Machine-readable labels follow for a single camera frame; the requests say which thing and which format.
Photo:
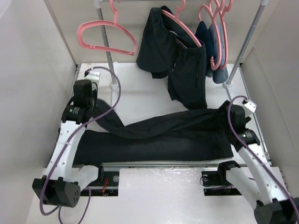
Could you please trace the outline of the black trousers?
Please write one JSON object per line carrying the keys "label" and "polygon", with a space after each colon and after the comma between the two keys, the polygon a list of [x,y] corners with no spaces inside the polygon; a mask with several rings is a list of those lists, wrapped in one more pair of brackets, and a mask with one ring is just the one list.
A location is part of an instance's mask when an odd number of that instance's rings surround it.
{"label": "black trousers", "polygon": [[121,65],[115,110],[99,99],[75,165],[140,161],[213,161],[233,157],[225,103],[206,104],[206,48],[143,44],[136,63]]}

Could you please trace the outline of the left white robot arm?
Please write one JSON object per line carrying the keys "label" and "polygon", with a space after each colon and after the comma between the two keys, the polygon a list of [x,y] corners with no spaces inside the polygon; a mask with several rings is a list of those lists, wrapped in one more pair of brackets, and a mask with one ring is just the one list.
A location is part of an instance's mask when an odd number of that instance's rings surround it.
{"label": "left white robot arm", "polygon": [[72,170],[78,144],[92,117],[97,90],[97,84],[87,79],[76,81],[73,86],[74,95],[62,114],[52,157],[42,177],[32,184],[41,205],[73,208],[88,184],[100,185],[104,181],[104,173],[96,166]]}

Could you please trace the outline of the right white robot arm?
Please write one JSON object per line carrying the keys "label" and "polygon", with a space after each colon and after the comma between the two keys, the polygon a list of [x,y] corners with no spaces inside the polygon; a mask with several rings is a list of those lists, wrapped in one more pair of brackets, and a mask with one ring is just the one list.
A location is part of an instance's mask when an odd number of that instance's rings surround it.
{"label": "right white robot arm", "polygon": [[246,163],[252,178],[246,176],[235,161],[219,164],[217,181],[231,183],[253,209],[258,224],[297,224],[299,199],[294,198],[271,171],[261,143],[253,130],[246,128],[256,105],[245,96],[242,105],[225,101],[221,109],[226,112],[226,135],[236,152]]}

